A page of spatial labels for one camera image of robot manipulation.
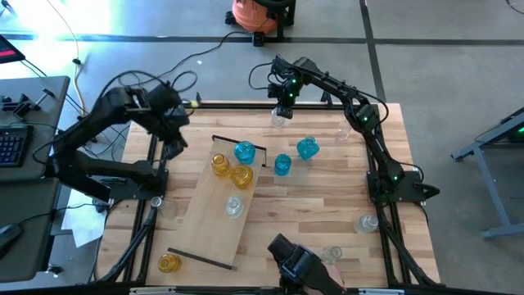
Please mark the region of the black device red display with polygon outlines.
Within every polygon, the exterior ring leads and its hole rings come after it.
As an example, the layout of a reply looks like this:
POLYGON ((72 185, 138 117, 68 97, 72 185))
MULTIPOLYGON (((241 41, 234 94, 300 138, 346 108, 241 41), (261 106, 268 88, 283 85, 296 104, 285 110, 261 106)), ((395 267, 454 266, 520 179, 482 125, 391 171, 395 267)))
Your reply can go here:
POLYGON ((23 61, 25 55, 0 34, 0 64, 23 61))

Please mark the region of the black metal stand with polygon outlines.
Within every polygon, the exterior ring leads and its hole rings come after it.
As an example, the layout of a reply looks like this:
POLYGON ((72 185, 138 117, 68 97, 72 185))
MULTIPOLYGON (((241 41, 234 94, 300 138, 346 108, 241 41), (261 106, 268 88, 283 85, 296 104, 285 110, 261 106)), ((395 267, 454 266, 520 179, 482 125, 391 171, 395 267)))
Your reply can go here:
POLYGON ((274 40, 278 43, 284 41, 284 29, 294 25, 296 0, 256 0, 258 4, 267 8, 267 15, 274 16, 277 24, 277 36, 274 40))

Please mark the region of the clear ribbed glass jar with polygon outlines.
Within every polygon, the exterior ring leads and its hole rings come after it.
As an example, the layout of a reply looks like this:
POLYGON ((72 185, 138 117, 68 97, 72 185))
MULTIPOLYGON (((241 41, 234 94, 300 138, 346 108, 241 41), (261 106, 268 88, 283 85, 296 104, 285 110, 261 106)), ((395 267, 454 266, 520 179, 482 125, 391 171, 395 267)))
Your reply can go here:
POLYGON ((286 118, 278 115, 278 109, 271 111, 271 124, 274 128, 282 128, 286 124, 286 118))

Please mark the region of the white paper sheet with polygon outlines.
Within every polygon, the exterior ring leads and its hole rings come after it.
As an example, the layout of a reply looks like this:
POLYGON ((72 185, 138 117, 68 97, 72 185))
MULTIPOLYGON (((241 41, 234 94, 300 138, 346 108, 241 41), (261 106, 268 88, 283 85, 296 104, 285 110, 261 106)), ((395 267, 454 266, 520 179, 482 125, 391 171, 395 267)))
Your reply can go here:
POLYGON ((107 212, 98 212, 93 200, 76 190, 71 190, 61 229, 70 229, 76 247, 99 239, 104 232, 107 212))

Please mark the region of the blue glass bottle vase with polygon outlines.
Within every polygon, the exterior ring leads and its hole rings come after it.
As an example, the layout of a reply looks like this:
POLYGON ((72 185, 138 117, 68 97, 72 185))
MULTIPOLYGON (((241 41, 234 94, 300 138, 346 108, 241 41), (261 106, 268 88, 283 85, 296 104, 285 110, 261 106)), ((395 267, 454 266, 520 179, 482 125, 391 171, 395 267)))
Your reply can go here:
POLYGON ((291 169, 291 158, 287 154, 279 154, 274 161, 274 172, 276 175, 288 175, 291 169))

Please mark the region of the person's hand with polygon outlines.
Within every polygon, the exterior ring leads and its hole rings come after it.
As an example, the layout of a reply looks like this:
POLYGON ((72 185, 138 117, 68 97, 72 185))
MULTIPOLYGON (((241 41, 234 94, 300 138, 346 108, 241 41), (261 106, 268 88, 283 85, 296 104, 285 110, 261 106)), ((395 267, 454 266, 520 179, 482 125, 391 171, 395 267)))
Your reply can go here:
POLYGON ((347 287, 335 265, 317 264, 310 276, 314 281, 309 295, 346 295, 347 287))

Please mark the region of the orange shop vacuum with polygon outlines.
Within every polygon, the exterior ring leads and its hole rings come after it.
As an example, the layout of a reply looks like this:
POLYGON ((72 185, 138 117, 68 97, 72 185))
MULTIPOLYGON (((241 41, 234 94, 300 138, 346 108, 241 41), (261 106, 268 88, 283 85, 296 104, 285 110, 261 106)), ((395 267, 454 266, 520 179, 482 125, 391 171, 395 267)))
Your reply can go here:
POLYGON ((225 14, 226 25, 240 25, 249 32, 269 34, 278 27, 278 11, 287 0, 233 0, 232 9, 225 14))

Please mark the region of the black computer mouse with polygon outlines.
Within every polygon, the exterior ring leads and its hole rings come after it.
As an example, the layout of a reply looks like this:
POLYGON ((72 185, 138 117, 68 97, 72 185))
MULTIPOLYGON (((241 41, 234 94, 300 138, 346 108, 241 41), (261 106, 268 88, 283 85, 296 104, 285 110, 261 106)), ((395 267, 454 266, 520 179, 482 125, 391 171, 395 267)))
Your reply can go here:
POLYGON ((22 228, 16 223, 3 226, 0 229, 0 252, 6 251, 20 237, 22 232, 22 228))

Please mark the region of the blue urn-shaped glass vase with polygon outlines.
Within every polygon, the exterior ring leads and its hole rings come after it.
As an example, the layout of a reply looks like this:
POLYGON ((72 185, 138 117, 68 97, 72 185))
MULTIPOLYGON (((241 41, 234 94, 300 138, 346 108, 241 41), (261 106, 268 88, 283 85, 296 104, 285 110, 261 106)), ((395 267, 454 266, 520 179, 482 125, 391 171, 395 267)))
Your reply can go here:
POLYGON ((319 152, 319 145, 316 139, 312 136, 308 136, 302 139, 296 145, 298 154, 302 160, 309 160, 319 152))

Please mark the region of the narrow yellow glass vase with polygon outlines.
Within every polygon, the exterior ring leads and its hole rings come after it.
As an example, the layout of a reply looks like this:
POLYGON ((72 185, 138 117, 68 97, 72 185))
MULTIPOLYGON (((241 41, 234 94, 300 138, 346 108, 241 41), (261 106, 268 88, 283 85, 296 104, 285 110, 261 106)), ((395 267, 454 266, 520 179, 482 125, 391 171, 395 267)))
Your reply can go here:
POLYGON ((215 175, 221 179, 227 179, 230 175, 230 163, 228 158, 221 154, 216 153, 212 157, 212 169, 215 175))

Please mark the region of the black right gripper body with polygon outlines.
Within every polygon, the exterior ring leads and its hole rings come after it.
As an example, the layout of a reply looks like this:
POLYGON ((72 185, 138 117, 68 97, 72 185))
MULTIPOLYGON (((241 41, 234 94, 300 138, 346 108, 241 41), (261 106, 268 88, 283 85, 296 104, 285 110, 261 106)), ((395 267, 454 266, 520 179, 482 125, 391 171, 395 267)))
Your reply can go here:
POLYGON ((268 85, 268 97, 277 99, 285 107, 293 106, 304 86, 301 72, 282 57, 275 57, 269 76, 273 76, 275 82, 268 85))

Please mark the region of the tall clear glass carafe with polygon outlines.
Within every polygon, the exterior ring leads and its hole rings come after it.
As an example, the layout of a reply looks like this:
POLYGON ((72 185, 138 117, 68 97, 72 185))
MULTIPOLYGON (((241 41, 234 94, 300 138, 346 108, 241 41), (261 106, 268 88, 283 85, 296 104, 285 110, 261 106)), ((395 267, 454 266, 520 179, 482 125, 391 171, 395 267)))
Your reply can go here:
POLYGON ((352 127, 346 119, 342 119, 337 127, 335 138, 338 140, 347 140, 352 131, 352 127))

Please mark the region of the wide yellow glass vase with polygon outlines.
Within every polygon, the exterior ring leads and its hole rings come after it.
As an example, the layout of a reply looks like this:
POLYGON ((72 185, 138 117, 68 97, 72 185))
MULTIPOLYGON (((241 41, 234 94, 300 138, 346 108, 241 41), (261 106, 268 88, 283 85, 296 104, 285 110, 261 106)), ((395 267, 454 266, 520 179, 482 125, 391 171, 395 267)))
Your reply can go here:
POLYGON ((230 178, 237 188, 248 188, 253 180, 253 170, 243 164, 236 165, 230 170, 230 178))

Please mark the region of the small clear glass vase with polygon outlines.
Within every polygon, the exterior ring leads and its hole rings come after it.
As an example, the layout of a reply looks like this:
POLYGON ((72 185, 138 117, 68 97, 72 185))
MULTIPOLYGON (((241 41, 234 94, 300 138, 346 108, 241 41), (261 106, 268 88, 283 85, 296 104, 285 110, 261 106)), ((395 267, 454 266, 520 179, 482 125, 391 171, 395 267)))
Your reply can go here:
POLYGON ((354 228, 357 234, 373 233, 378 228, 378 219, 373 215, 360 216, 354 223, 354 228))
POLYGON ((321 260, 326 265, 335 265, 342 257, 342 250, 338 246, 325 247, 321 253, 321 260))
POLYGON ((164 199, 159 206, 160 215, 167 219, 175 219, 178 215, 178 205, 176 201, 164 199))
POLYGON ((231 219, 239 218, 244 211, 244 200, 242 196, 231 196, 226 202, 225 211, 227 216, 229 216, 231 219))

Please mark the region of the blue round glass vase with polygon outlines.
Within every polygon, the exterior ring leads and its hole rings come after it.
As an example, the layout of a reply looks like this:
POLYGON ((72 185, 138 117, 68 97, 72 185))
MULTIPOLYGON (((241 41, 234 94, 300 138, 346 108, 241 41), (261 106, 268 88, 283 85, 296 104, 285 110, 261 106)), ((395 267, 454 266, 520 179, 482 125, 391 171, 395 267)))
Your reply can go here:
POLYGON ((248 141, 237 143, 234 148, 234 155, 240 164, 248 166, 255 159, 255 145, 248 141))

